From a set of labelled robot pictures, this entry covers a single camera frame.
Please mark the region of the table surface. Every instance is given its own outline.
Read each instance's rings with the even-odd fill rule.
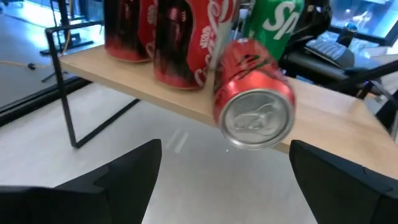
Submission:
[[[151,63],[120,62],[110,57],[103,46],[60,60],[63,69],[79,77],[215,126],[211,112],[212,72],[204,89],[182,91],[156,81]],[[299,80],[289,82],[297,95],[295,124],[276,149],[288,152],[291,140],[299,139],[398,179],[398,147],[361,100]]]

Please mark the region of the red soda can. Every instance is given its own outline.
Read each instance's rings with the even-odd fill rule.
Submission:
[[[213,116],[241,149],[276,145],[294,124],[295,94],[268,50],[253,39],[228,44],[215,73]]]
[[[154,52],[156,79],[180,89],[206,82],[222,0],[159,0]]]
[[[149,60],[156,7],[156,0],[104,0],[106,51],[121,60]]]
[[[210,69],[215,69],[218,59],[220,58],[223,50],[231,40],[231,29],[234,22],[239,19],[239,5],[240,0],[224,0],[222,4],[221,15],[218,18],[217,24],[217,39],[213,55],[211,56]]]

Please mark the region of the sprite logo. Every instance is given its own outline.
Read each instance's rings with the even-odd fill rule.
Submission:
[[[289,10],[289,18],[285,21],[284,11],[285,9]],[[269,19],[266,19],[262,24],[262,28],[269,31],[278,31],[274,36],[274,40],[280,40],[280,38],[284,34],[289,34],[294,30],[297,21],[299,20],[300,14],[298,12],[294,12],[293,10],[296,8],[296,5],[293,2],[282,2],[275,9],[275,23],[271,24]]]

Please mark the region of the can lid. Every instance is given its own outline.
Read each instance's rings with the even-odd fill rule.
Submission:
[[[254,89],[235,96],[220,114],[225,138],[241,149],[279,143],[292,129],[291,102],[274,90]]]

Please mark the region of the floor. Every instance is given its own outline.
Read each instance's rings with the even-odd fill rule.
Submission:
[[[68,98],[79,139],[133,100],[98,84]],[[54,187],[153,138],[162,140],[163,158],[143,223],[316,223],[288,155],[237,150],[219,130],[147,102],[78,151],[59,101],[1,127],[0,185]]]
[[[32,71],[27,67],[0,63],[0,108],[56,84],[55,77],[45,83],[41,82],[53,72],[53,66],[50,57],[41,57],[39,54],[40,50],[48,48],[44,27],[53,26],[51,10],[29,2],[23,6],[18,2],[10,3],[5,7],[4,14],[0,14],[0,61],[49,66]],[[100,27],[79,30],[82,38],[95,41],[91,46],[103,43],[99,31]]]

